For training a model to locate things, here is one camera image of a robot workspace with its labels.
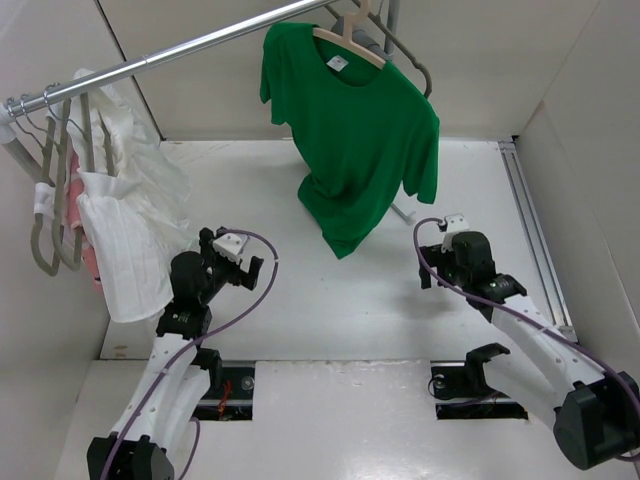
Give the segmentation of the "chrome clothes rail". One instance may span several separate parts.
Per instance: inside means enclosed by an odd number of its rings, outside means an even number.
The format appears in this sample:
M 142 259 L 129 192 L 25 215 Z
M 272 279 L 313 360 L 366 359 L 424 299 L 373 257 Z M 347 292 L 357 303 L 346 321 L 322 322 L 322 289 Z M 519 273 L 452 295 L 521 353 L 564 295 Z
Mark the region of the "chrome clothes rail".
M 9 127 L 21 116 L 48 109 L 50 106 L 84 94 L 94 88 L 113 84 L 174 60 L 248 35 L 280 21 L 311 12 L 332 4 L 330 0 L 306 0 L 279 7 L 233 25 L 210 32 L 185 42 L 144 54 L 110 68 L 83 76 L 65 84 L 46 88 L 39 94 L 29 94 L 24 99 L 6 101 L 1 106 L 1 126 Z

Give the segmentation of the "green t shirt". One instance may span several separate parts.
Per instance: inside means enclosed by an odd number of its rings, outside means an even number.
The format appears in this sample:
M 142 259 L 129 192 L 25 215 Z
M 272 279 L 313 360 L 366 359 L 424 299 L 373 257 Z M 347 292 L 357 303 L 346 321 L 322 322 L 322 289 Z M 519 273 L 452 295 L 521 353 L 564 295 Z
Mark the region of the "green t shirt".
M 395 65 L 378 68 L 311 24 L 281 22 L 264 39 L 260 99 L 273 124 L 291 129 L 310 170 L 298 198 L 337 258 L 355 251 L 399 191 L 434 203 L 440 120 Z

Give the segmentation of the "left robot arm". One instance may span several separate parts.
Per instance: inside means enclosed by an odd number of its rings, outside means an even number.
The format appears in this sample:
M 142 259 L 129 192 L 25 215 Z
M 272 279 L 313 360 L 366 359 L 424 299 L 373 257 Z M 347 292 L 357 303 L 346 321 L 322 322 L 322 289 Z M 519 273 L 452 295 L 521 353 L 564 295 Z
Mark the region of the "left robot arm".
M 204 228 L 199 248 L 174 257 L 173 295 L 156 327 L 151 354 L 120 418 L 105 437 L 87 450 L 92 479 L 173 479 L 179 442 L 199 402 L 222 387 L 218 351 L 203 347 L 215 335 L 210 303 L 230 285 L 256 288 L 263 259 L 242 266 L 252 233 Z

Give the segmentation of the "grey empty hanger outer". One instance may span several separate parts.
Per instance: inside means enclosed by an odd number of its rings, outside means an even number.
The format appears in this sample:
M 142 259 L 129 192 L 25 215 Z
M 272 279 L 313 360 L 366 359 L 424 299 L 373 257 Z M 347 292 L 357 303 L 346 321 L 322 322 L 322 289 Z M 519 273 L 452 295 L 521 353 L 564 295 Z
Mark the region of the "grey empty hanger outer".
M 35 130 L 39 130 L 45 133 L 45 142 L 42 143 L 33 132 L 24 129 L 19 121 L 15 119 L 14 124 L 18 126 L 23 133 L 33 138 L 33 140 L 38 144 L 40 152 L 42 154 L 42 163 L 39 163 L 41 166 L 41 178 L 40 182 L 35 183 L 34 189 L 34 223 L 30 235 L 30 249 L 36 265 L 48 276 L 55 277 L 58 274 L 61 262 L 57 258 L 57 255 L 54 253 L 54 251 L 52 254 L 52 258 L 50 260 L 46 260 L 42 254 L 40 246 L 40 239 L 43 229 L 46 224 L 51 227 L 51 223 L 53 220 L 53 199 L 55 184 L 51 179 L 50 174 L 53 153 L 55 149 L 53 140 L 54 121 L 47 118 L 46 129 L 37 126 L 25 112 L 24 103 L 26 97 L 26 94 L 23 94 L 20 97 L 20 109 L 23 111 L 23 116 Z

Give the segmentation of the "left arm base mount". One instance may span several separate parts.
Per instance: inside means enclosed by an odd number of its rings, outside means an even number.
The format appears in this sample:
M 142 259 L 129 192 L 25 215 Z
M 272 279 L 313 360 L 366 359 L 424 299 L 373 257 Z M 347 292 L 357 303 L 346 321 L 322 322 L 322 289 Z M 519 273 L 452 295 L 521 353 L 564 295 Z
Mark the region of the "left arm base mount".
M 194 415 L 201 421 L 251 421 L 256 363 L 223 361 L 220 374 L 199 402 Z

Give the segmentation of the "beige plastic hanger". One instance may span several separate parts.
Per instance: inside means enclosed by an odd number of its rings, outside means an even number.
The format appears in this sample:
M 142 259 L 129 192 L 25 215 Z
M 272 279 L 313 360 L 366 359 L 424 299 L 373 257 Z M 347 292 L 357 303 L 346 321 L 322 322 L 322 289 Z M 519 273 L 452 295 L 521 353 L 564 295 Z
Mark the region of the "beige plastic hanger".
M 378 69 L 382 69 L 386 63 L 383 58 L 353 41 L 354 26 L 358 22 L 362 22 L 368 17 L 368 14 L 371 11 L 371 4 L 371 0 L 361 0 L 357 12 L 352 14 L 344 14 L 343 31 L 340 35 L 329 30 L 314 27 L 313 36 L 338 45 L 343 49 L 353 53 L 354 55 L 366 60 L 370 64 L 376 66 Z

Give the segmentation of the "grey hanger with cloth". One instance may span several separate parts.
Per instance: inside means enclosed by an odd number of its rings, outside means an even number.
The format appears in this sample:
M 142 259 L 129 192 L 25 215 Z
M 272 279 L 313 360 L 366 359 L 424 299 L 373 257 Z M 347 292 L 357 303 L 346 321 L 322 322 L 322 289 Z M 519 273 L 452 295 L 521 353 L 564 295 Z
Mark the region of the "grey hanger with cloth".
M 387 20 L 383 22 L 379 13 L 374 14 L 370 11 L 368 17 L 369 19 L 383 34 L 384 34 L 384 46 L 382 49 L 386 54 L 391 57 L 391 62 L 393 59 L 394 50 L 399 50 L 412 64 L 412 66 L 418 70 L 425 81 L 425 90 L 423 96 L 428 99 L 432 94 L 433 83 L 429 70 L 425 65 L 423 65 L 417 57 L 406 47 L 401 40 L 396 35 L 396 28 L 399 19 L 399 1 L 389 1 L 388 9 L 387 9 Z M 333 7 L 329 5 L 325 5 L 324 8 L 334 17 L 336 20 L 340 15 Z

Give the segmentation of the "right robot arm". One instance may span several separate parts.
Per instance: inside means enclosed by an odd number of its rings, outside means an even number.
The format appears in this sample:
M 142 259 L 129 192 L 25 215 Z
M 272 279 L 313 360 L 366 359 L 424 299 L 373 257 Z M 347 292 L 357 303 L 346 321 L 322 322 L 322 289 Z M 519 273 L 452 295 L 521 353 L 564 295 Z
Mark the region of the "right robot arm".
M 536 307 L 513 276 L 497 271 L 487 237 L 461 215 L 435 219 L 444 238 L 414 246 L 421 286 L 465 298 L 515 349 L 489 343 L 466 354 L 452 383 L 433 381 L 434 395 L 450 407 L 471 407 L 506 396 L 537 417 L 564 457 L 588 470 L 609 460 L 639 459 L 639 387 L 569 340 Z

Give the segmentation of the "grey pleated cloth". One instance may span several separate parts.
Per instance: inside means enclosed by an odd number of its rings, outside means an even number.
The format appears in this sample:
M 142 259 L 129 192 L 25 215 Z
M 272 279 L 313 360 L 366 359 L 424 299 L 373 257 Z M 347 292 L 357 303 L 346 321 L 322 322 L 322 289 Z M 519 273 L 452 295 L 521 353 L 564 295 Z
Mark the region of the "grey pleated cloth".
M 339 16 L 336 19 L 330 31 L 337 35 L 343 35 L 344 33 L 344 17 L 343 16 Z M 352 41 L 357 45 L 371 51 L 372 53 L 384 59 L 385 61 L 391 60 L 391 57 L 384 52 L 380 44 L 376 42 L 367 33 L 367 31 L 358 24 L 354 24 L 352 27 Z

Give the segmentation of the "white rack upright pole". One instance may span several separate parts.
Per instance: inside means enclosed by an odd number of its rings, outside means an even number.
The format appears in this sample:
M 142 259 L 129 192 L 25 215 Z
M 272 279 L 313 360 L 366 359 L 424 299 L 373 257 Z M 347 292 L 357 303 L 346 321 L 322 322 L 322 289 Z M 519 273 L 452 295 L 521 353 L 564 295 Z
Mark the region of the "white rack upright pole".
M 26 172 L 34 183 L 40 182 L 41 166 L 17 138 L 12 127 L 1 124 L 1 146 L 14 159 L 14 161 Z

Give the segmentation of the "grey empty hanger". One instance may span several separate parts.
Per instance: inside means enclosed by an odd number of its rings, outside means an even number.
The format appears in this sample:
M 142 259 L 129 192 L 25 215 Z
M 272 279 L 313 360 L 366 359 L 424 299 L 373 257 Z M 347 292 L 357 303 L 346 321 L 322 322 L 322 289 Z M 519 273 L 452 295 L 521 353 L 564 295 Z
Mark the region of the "grey empty hanger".
M 70 115 L 71 100 L 65 100 L 48 117 L 54 121 L 53 140 L 57 154 L 51 235 L 57 258 L 69 270 L 76 272 L 82 264 L 83 239 L 82 233 L 77 233 L 68 220 L 72 145 L 67 126 L 71 120 Z
M 43 229 L 46 224 L 51 227 L 51 223 L 53 220 L 53 199 L 55 184 L 51 179 L 50 174 L 53 153 L 55 149 L 53 140 L 54 121 L 47 118 L 46 129 L 37 126 L 25 112 L 24 103 L 26 97 L 26 94 L 23 94 L 20 97 L 20 109 L 23 111 L 23 116 L 35 130 L 39 130 L 45 133 L 45 142 L 42 143 L 33 132 L 24 129 L 19 121 L 15 119 L 14 124 L 18 126 L 23 133 L 33 138 L 33 140 L 38 144 L 40 152 L 42 154 L 42 163 L 39 163 L 41 166 L 41 178 L 40 182 L 35 183 L 34 189 L 34 223 L 30 235 L 30 249 L 36 265 L 48 276 L 55 277 L 58 274 L 61 262 L 57 258 L 57 255 L 54 253 L 54 251 L 52 254 L 52 258 L 50 260 L 46 260 L 42 254 L 40 246 L 40 239 Z

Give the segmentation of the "aluminium rail on table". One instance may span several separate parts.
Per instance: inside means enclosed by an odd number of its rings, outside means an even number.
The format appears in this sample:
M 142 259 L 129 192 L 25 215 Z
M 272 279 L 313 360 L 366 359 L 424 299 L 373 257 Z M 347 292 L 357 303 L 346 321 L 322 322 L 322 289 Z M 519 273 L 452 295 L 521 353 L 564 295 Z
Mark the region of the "aluminium rail on table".
M 575 336 L 574 325 L 525 179 L 516 144 L 513 140 L 499 141 L 498 149 L 511 184 L 551 319 L 561 330 Z

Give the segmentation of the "pink patterned garment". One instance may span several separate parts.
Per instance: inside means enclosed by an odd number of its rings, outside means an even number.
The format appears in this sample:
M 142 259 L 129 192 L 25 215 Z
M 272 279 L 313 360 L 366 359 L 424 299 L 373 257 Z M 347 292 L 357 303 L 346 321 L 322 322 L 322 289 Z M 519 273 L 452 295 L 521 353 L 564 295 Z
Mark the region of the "pink patterned garment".
M 84 192 L 84 183 L 79 174 L 79 157 L 72 150 L 69 157 L 69 180 L 67 187 L 67 224 L 74 233 L 80 233 L 82 239 L 81 260 L 91 276 L 94 288 L 102 292 L 101 277 L 93 245 L 88 240 L 84 231 L 80 210 L 77 204 L 78 197 Z

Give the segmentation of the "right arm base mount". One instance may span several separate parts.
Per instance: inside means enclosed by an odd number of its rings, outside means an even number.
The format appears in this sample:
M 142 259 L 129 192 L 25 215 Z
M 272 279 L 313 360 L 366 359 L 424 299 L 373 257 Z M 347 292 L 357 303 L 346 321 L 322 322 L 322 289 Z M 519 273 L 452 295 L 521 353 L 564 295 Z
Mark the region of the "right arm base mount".
M 490 343 L 471 350 L 464 360 L 431 361 L 427 390 L 435 400 L 436 419 L 527 421 L 524 407 L 486 382 L 484 366 L 509 353 L 508 348 Z

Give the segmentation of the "white rack base foot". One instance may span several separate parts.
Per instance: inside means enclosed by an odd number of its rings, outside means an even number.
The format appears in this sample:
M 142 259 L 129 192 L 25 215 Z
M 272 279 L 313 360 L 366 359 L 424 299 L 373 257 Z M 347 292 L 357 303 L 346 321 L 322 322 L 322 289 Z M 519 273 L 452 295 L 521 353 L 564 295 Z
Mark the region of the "white rack base foot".
M 416 211 L 410 209 L 407 205 L 401 204 L 399 201 L 391 203 L 391 209 L 407 224 L 413 225 L 415 223 Z

